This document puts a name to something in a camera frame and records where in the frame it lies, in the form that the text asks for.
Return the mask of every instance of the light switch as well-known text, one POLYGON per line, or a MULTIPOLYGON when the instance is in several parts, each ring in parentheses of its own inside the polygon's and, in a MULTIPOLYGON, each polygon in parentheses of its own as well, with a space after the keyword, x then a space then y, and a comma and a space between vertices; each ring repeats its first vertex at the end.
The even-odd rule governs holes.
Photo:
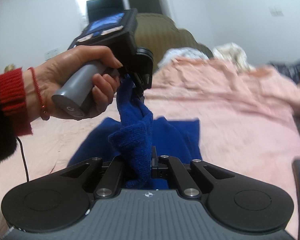
POLYGON ((273 17, 283 17, 283 12, 279 7, 270 7, 270 13, 273 17))
POLYGON ((53 50, 49 50, 48 52, 46 52, 46 53, 44 54, 44 59, 45 59, 45 61, 47 61, 47 60, 49 60, 49 59, 55 57, 55 56, 58 55, 58 54, 59 54, 59 49, 58 49, 58 48, 53 49, 53 50))

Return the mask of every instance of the white wall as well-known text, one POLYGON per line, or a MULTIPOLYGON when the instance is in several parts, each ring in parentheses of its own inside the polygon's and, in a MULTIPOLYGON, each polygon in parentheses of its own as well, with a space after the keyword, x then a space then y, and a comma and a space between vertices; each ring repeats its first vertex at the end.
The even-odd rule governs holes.
POLYGON ((11 63, 38 66, 52 49, 65 51, 81 21, 76 0, 0 0, 0 73, 11 63))
MULTIPOLYGON (((300 0, 166 0, 177 27, 210 49, 242 46, 254 65, 300 59, 300 0), (272 17, 270 7, 284 17, 272 17)), ((37 66, 65 51, 82 30, 76 0, 0 0, 0 73, 6 65, 37 66)))
POLYGON ((168 0, 168 3, 177 26, 187 28, 210 49, 235 42, 255 65, 270 60, 300 59, 300 0, 168 0), (271 7, 281 9, 284 17, 272 17, 271 7))
POLYGON ((178 28, 187 29, 197 42, 215 45, 206 0, 167 0, 170 17, 178 28))

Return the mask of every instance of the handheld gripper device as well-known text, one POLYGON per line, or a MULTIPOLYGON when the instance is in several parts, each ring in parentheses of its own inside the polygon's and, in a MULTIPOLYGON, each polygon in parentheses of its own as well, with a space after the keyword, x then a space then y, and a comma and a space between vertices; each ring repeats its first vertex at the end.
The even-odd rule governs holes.
POLYGON ((151 88, 153 54, 146 48, 137 48, 134 33, 137 28, 137 10, 125 10, 90 23, 69 49, 78 45, 108 46, 123 64, 120 69, 104 66, 100 61, 87 62, 53 96, 52 101, 68 114, 84 118, 93 107, 91 90, 94 74, 124 77, 129 75, 140 99, 143 91, 151 88))

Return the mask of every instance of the pink bedsheet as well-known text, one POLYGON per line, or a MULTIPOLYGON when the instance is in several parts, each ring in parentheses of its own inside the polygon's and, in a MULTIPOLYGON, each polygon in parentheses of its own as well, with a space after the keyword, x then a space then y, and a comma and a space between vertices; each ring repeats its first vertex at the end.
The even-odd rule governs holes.
MULTIPOLYGON (((200 119, 204 160, 286 190, 295 203, 287 230, 297 237, 291 162, 300 157, 300 136, 292 119, 293 111, 300 114, 300 89, 293 82, 269 67, 238 75, 230 62, 179 59, 154 75, 145 96, 155 118, 200 119)), ((119 120, 115 102, 94 119, 34 121, 34 135, 21 138, 30 179, 64 168, 106 116, 119 120)), ((0 203, 7 191, 25 181, 18 149, 0 163, 0 203)), ((6 229, 0 210, 0 234, 6 229)))

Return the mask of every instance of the olive green cushion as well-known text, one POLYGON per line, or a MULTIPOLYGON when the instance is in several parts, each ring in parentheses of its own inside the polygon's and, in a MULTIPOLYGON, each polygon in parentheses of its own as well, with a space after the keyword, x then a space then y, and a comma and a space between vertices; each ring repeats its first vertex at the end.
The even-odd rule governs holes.
POLYGON ((138 28, 135 33, 138 47, 145 47, 154 55, 154 71, 168 49, 191 47, 202 51, 209 58, 212 52, 204 45, 195 41, 192 34, 184 29, 176 28, 167 16, 155 13, 139 13, 138 28))

